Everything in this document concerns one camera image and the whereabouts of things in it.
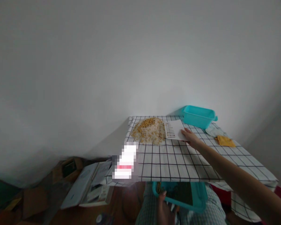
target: hand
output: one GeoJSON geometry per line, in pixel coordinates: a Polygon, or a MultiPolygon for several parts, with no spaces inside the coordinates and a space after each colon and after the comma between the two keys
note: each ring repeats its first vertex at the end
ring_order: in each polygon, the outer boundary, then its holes
{"type": "Polygon", "coordinates": [[[161,193],[158,197],[158,212],[157,220],[160,225],[172,225],[175,224],[175,217],[177,213],[177,205],[175,205],[173,212],[171,211],[172,203],[169,205],[165,202],[166,191],[161,193]]]}
{"type": "Polygon", "coordinates": [[[181,129],[181,132],[182,132],[182,134],[184,134],[184,136],[188,140],[188,141],[185,141],[185,142],[188,143],[191,147],[196,149],[198,144],[201,143],[200,139],[193,132],[191,132],[189,129],[187,129],[187,128],[184,128],[184,129],[185,130],[181,129]]]}

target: grid pattern tablecloth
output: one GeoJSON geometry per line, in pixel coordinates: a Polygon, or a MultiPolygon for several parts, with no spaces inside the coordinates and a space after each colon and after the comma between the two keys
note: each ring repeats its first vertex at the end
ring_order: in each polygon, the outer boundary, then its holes
{"type": "MultiPolygon", "coordinates": [[[[140,120],[150,117],[158,117],[163,121],[179,119],[183,121],[184,119],[183,116],[130,117],[125,142],[134,142],[134,138],[130,136],[133,127],[140,120]]],[[[239,143],[237,143],[237,141],[233,140],[236,145],[234,148],[220,146],[214,137],[206,134],[201,128],[185,123],[183,123],[183,126],[189,128],[208,146],[251,174],[272,191],[276,188],[276,185],[278,184],[276,177],[239,143]]],[[[221,130],[216,123],[211,123],[210,126],[221,130]]],[[[226,191],[232,191],[203,156],[185,142],[165,139],[160,145],[140,144],[138,149],[138,159],[139,181],[209,182],[226,191]]],[[[111,176],[112,170],[106,175],[104,184],[115,186],[127,185],[125,183],[112,182],[111,176]]],[[[252,222],[260,221],[260,218],[249,208],[249,206],[247,206],[234,193],[232,193],[232,209],[243,219],[252,222]]]]}

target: pile of soybeans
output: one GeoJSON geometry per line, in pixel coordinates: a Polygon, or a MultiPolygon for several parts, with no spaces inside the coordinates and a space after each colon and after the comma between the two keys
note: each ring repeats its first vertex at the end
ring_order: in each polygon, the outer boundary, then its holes
{"type": "Polygon", "coordinates": [[[165,126],[159,118],[149,118],[138,122],[131,132],[135,141],[159,145],[165,140],[165,126]]]}

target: person's leg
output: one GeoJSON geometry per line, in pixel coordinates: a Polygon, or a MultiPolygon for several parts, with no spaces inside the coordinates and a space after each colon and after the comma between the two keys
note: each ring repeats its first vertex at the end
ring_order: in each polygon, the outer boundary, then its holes
{"type": "Polygon", "coordinates": [[[152,182],[146,183],[144,201],[135,225],[157,224],[157,199],[152,191],[152,182]]]}
{"type": "Polygon", "coordinates": [[[208,183],[205,186],[208,196],[206,209],[202,214],[199,214],[180,207],[179,217],[181,224],[226,224],[226,215],[219,197],[208,183]]]}

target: turquoise plastic basket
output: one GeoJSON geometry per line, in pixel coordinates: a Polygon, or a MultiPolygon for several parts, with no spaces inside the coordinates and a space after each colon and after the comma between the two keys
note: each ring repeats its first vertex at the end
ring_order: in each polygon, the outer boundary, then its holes
{"type": "Polygon", "coordinates": [[[212,121],[217,121],[218,117],[212,109],[205,109],[196,106],[185,106],[184,123],[207,129],[212,121]]]}
{"type": "MultiPolygon", "coordinates": [[[[161,182],[161,188],[166,190],[167,192],[171,192],[175,186],[177,186],[177,182],[161,182]]],[[[195,211],[197,213],[203,213],[206,208],[206,201],[208,199],[206,187],[204,182],[191,182],[191,194],[193,199],[193,205],[188,205],[186,203],[177,201],[175,199],[166,197],[165,201],[170,202],[172,204],[181,206],[183,208],[195,211]]],[[[158,197],[158,193],[156,191],[157,182],[153,182],[152,189],[153,193],[156,197],[158,197]]]]}

